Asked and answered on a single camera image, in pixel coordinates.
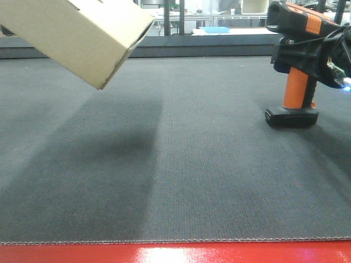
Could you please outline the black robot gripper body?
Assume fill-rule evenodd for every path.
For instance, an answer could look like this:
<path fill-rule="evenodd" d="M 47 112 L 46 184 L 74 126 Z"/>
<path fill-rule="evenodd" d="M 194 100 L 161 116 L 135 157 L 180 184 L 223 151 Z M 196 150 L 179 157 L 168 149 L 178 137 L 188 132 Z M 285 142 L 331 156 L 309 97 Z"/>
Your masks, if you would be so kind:
<path fill-rule="evenodd" d="M 330 88 L 350 90 L 350 27 L 306 41 L 282 38 L 271 60 L 278 72 L 294 67 Z"/>

